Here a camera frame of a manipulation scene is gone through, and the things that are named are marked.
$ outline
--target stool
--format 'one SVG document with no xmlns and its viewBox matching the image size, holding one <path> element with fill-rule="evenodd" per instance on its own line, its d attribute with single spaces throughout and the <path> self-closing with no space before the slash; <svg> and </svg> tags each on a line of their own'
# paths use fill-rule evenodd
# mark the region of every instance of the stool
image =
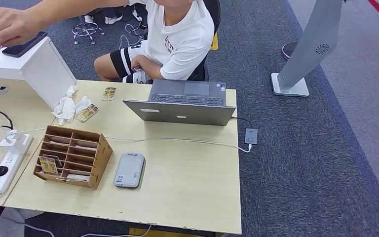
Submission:
<svg viewBox="0 0 379 237">
<path fill-rule="evenodd" d="M 91 39 L 91 44 L 95 44 L 94 38 L 92 37 L 93 34 L 95 34 L 98 30 L 101 31 L 102 35 L 105 35 L 105 33 L 102 31 L 101 28 L 98 27 L 98 24 L 96 23 L 88 23 L 85 22 L 84 16 L 79 17 L 80 24 L 76 25 L 72 28 L 73 33 L 73 39 L 75 40 L 75 44 L 79 44 L 79 42 L 76 40 L 76 37 L 80 36 L 88 36 Z"/>
</svg>

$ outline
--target wooden organizer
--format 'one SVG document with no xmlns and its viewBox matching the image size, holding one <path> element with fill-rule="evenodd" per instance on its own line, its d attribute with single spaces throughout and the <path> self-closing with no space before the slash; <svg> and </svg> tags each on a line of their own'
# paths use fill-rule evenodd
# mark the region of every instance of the wooden organizer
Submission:
<svg viewBox="0 0 379 237">
<path fill-rule="evenodd" d="M 38 157 L 34 175 L 43 180 L 97 189 L 112 153 L 111 146 L 100 133 L 48 126 L 38 157 L 44 154 L 57 156 L 63 165 L 57 168 L 61 176 L 43 173 Z M 68 174 L 86 175 L 89 176 L 89 181 L 70 180 L 67 179 Z"/>
</svg>

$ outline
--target laptop keyboard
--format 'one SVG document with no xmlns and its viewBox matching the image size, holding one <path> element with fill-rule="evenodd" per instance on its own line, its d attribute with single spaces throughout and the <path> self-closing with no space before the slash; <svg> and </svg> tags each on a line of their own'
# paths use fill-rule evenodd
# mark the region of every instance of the laptop keyboard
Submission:
<svg viewBox="0 0 379 237">
<path fill-rule="evenodd" d="M 151 101 L 152 102 L 191 104 L 191 105 L 224 106 L 223 98 L 214 98 L 214 97 L 153 94 Z"/>
</svg>

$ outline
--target laptop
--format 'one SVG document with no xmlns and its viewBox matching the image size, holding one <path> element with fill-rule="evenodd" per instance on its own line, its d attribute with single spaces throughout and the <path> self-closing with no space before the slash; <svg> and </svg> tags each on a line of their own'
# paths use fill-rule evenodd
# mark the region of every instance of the laptop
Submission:
<svg viewBox="0 0 379 237">
<path fill-rule="evenodd" d="M 148 101 L 123 102 L 144 121 L 219 126 L 236 109 L 226 106 L 225 83 L 205 81 L 154 80 Z"/>
</svg>

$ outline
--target gray carpet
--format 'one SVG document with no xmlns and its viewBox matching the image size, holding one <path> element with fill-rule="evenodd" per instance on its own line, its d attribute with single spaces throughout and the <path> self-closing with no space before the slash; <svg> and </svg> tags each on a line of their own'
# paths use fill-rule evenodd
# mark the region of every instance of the gray carpet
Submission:
<svg viewBox="0 0 379 237">
<path fill-rule="evenodd" d="M 304 29 L 314 1 L 288 2 Z M 379 181 L 379 13 L 368 0 L 342 6 L 337 49 L 321 66 Z"/>
<path fill-rule="evenodd" d="M 123 23 L 105 27 L 96 45 L 73 45 L 75 22 L 52 26 L 49 35 L 77 78 L 96 79 L 92 61 L 118 48 Z M 260 131 L 258 146 L 240 154 L 243 236 L 379 237 L 378 181 L 322 69 L 306 77 L 310 97 L 272 94 L 269 76 L 285 63 L 280 48 L 300 33 L 286 0 L 222 1 L 220 49 L 207 59 L 210 78 L 237 89 L 239 115 Z M 57 237 L 120 234 L 129 226 L 52 213 L 28 223 Z M 47 235 L 26 230 L 26 236 Z"/>
</svg>

